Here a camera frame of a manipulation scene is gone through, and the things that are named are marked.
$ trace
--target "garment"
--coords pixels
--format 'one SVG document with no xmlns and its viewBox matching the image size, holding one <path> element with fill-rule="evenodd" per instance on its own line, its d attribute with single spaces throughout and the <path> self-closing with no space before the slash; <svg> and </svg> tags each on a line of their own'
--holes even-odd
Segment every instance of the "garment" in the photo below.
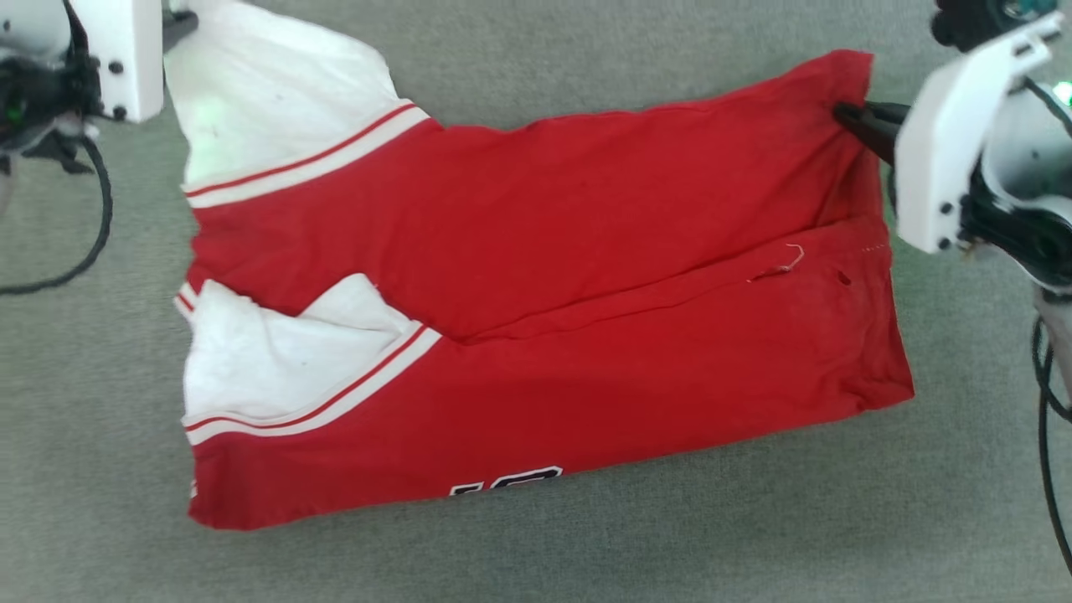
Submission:
<svg viewBox="0 0 1072 603">
<path fill-rule="evenodd" d="M 238 2 L 199 16 L 167 62 L 199 224 L 177 297 L 196 520 L 500 487 L 912 396 L 877 160 L 831 117 L 869 56 L 504 132 L 437 123 L 357 41 Z"/>
</svg>

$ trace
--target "cable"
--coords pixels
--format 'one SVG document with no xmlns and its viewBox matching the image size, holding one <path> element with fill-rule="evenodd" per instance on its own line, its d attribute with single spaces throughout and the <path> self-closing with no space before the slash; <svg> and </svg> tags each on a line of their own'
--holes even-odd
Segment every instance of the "cable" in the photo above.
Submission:
<svg viewBox="0 0 1072 603">
<path fill-rule="evenodd" d="M 1042 101 L 1049 113 L 1054 115 L 1064 126 L 1064 130 L 1072 136 L 1072 115 L 1069 115 L 1069 109 L 1062 105 L 1053 94 L 1042 89 L 1042 86 L 1031 79 L 1030 77 L 1024 78 L 1024 86 L 1027 87 L 1036 97 Z"/>
<path fill-rule="evenodd" d="M 28 284 L 0 286 L 0 295 L 30 295 L 46 289 L 63 286 L 92 267 L 93 264 L 96 263 L 98 256 L 100 256 L 101 252 L 104 250 L 104 246 L 107 245 L 108 236 L 111 234 L 111 214 L 114 209 L 114 202 L 111 198 L 111 179 L 108 177 L 107 168 L 104 167 L 104 158 L 101 156 L 101 150 L 96 148 L 96 144 L 88 137 L 84 137 L 81 139 L 81 146 L 86 149 L 86 153 L 89 155 L 90 161 L 93 162 L 93 168 L 96 170 L 96 176 L 101 181 L 101 230 L 96 234 L 96 240 L 93 242 L 93 247 L 90 248 L 89 253 L 81 262 L 78 263 L 78 265 L 71 268 L 65 274 L 53 279 Z"/>
<path fill-rule="evenodd" d="M 1061 549 L 1061 557 L 1068 565 L 1069 574 L 1072 574 L 1072 548 L 1069 547 L 1068 534 L 1061 524 L 1060 512 L 1057 509 L 1057 496 L 1054 491 L 1054 475 L 1049 467 L 1049 411 L 1055 411 L 1061 418 L 1072 423 L 1072 410 L 1061 406 L 1053 388 L 1049 386 L 1054 370 L 1054 348 L 1046 345 L 1045 356 L 1042 353 L 1042 318 L 1034 322 L 1034 332 L 1031 334 L 1031 359 L 1034 364 L 1034 376 L 1039 382 L 1039 458 L 1042 465 L 1042 489 L 1046 497 L 1046 509 L 1049 511 L 1049 520 L 1054 525 L 1054 534 L 1057 536 L 1057 546 Z"/>
</svg>

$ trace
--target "printed number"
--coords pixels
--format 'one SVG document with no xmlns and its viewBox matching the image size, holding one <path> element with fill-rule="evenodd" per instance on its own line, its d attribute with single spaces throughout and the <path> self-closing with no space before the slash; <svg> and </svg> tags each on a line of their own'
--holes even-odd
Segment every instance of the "printed number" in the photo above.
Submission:
<svg viewBox="0 0 1072 603">
<path fill-rule="evenodd" d="M 545 469 L 537 469 L 535 471 L 526 471 L 524 473 L 517 473 L 513 475 L 503 475 L 502 477 L 495 480 L 491 484 L 491 488 L 505 488 L 506 486 L 512 486 L 515 484 L 523 484 L 525 482 L 536 482 L 538 480 L 550 480 L 551 477 L 557 477 L 562 475 L 561 467 L 547 467 Z M 483 482 L 476 484 L 462 484 L 460 486 L 455 486 L 450 488 L 450 496 L 464 495 L 468 492 L 477 492 L 483 489 Z"/>
</svg>

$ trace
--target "gray fabric surface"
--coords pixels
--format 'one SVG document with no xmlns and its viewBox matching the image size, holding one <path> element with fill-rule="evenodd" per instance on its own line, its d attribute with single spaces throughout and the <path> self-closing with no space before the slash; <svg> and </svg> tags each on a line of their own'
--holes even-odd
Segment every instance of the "gray fabric surface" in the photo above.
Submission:
<svg viewBox="0 0 1072 603">
<path fill-rule="evenodd" d="M 929 0 L 260 3 L 378 47 L 400 91 L 451 123 L 710 95 L 836 47 L 875 52 L 873 98 L 904 102 L 951 57 Z M 167 113 L 106 128 L 103 150 L 117 216 L 100 263 L 0 300 L 3 601 L 1072 601 L 1036 458 L 1030 288 L 1001 259 L 904 246 L 910 403 L 507 491 L 200 528 L 169 300 L 194 229 L 185 148 Z M 94 181 L 24 167 L 3 283 L 64 269 L 96 229 Z M 1072 432 L 1055 439 L 1072 520 Z"/>
</svg>

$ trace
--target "red stripe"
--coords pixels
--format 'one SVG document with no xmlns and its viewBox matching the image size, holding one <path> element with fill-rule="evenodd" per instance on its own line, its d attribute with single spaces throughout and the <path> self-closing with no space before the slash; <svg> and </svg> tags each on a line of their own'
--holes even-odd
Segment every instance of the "red stripe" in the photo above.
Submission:
<svg viewBox="0 0 1072 603">
<path fill-rule="evenodd" d="M 394 352 L 392 352 L 391 355 L 389 355 L 386 358 L 384 358 L 383 362 L 381 362 L 378 365 L 376 365 L 372 370 L 370 370 L 369 372 L 364 373 L 363 377 L 361 377 L 360 379 L 358 379 L 357 381 L 355 381 L 353 384 L 351 384 L 348 387 L 346 387 L 345 389 L 343 389 L 342 392 L 340 392 L 339 394 L 337 394 L 330 400 L 328 400 L 328 401 L 324 402 L 323 405 L 321 405 L 319 408 L 317 408 L 316 410 L 310 412 L 309 414 L 307 414 L 304 416 L 301 416 L 299 418 L 295 418 L 295 420 L 292 420 L 292 421 L 287 421 L 286 423 L 280 423 L 280 424 L 277 424 L 277 425 L 252 425 L 250 423 L 245 423 L 244 421 L 238 421 L 236 418 L 230 418 L 230 417 L 226 417 L 226 416 L 213 416 L 211 418 L 206 418 L 205 421 L 202 421 L 200 423 L 196 423 L 196 424 L 194 424 L 194 425 L 192 425 L 190 427 L 187 427 L 187 431 L 193 431 L 194 429 L 198 429 L 200 427 L 204 427 L 204 426 L 208 425 L 209 423 L 214 423 L 217 421 L 229 421 L 232 423 L 238 423 L 239 425 L 244 425 L 247 427 L 252 427 L 254 429 L 276 429 L 278 427 L 289 427 L 292 425 L 296 425 L 296 424 L 301 423 L 303 421 L 309 421 L 310 418 L 313 418 L 314 416 L 316 416 L 316 415 L 321 414 L 322 412 L 328 410 L 328 408 L 330 408 L 331 405 L 333 405 L 333 403 L 338 402 L 339 400 L 341 400 L 342 398 L 346 397 L 351 392 L 353 392 L 354 389 L 357 389 L 358 387 L 361 386 L 361 384 L 363 384 L 368 380 L 370 380 L 373 377 L 375 377 L 375 374 L 377 372 L 379 372 L 381 370 L 383 370 L 384 367 L 386 367 L 387 365 L 391 364 L 391 362 L 394 361 L 394 358 L 397 358 L 399 356 L 399 354 L 401 354 L 407 348 L 410 348 L 411 345 L 413 345 L 413 343 L 417 340 L 417 338 L 419 338 L 421 335 L 423 335 L 423 333 L 426 330 L 428 330 L 427 326 L 421 326 L 420 328 L 418 328 L 417 333 L 414 333 L 413 336 L 405 343 L 403 343 L 401 348 L 399 348 L 398 350 L 394 350 Z"/>
<path fill-rule="evenodd" d="M 276 167 L 273 170 L 269 170 L 267 172 L 262 172 L 259 174 L 254 174 L 252 176 L 247 176 L 244 178 L 241 178 L 239 180 L 235 180 L 233 182 L 225 182 L 223 185 L 213 185 L 211 187 L 206 187 L 206 188 L 200 189 L 198 191 L 187 193 L 187 197 L 194 197 L 194 196 L 203 195 L 203 194 L 210 193 L 210 192 L 213 192 L 213 191 L 219 191 L 219 190 L 223 190 L 223 189 L 229 189 L 229 188 L 238 187 L 238 186 L 241 186 L 241 185 L 247 185 L 247 183 L 252 182 L 254 180 L 259 180 L 262 178 L 267 178 L 268 176 L 274 176 L 276 174 L 281 174 L 283 172 L 289 172 L 291 170 L 295 170 L 295 168 L 301 167 L 303 165 L 309 165 L 310 163 L 313 163 L 315 161 L 319 161 L 319 160 L 322 160 L 322 159 L 324 159 L 324 158 L 326 158 L 326 157 L 328 157 L 330 155 L 339 152 L 340 150 L 344 149 L 345 147 L 348 147 L 349 145 L 353 145 L 357 141 L 363 138 L 364 136 L 368 136 L 370 132 L 372 132 L 376 128 L 379 128 L 385 122 L 393 119 L 396 116 L 398 116 L 398 115 L 400 115 L 402 113 L 405 113 L 405 112 L 407 112 L 407 111 L 410 111 L 410 109 L 412 109 L 412 108 L 414 108 L 417 105 L 415 105 L 413 103 L 410 103 L 407 105 L 402 105 L 399 108 L 397 108 L 397 109 L 388 113 L 387 115 L 381 117 L 372 126 L 369 126 L 364 130 L 361 130 L 360 132 L 358 132 L 357 134 L 355 134 L 351 138 L 346 139 L 345 142 L 339 143 L 338 145 L 329 148 L 328 150 L 326 150 L 326 151 L 324 151 L 324 152 L 322 152 L 319 155 L 315 155 L 313 157 L 310 157 L 309 159 L 303 159 L 303 160 L 301 160 L 301 161 L 299 161 L 297 163 L 292 163 L 289 165 L 284 165 L 282 167 Z"/>
</svg>

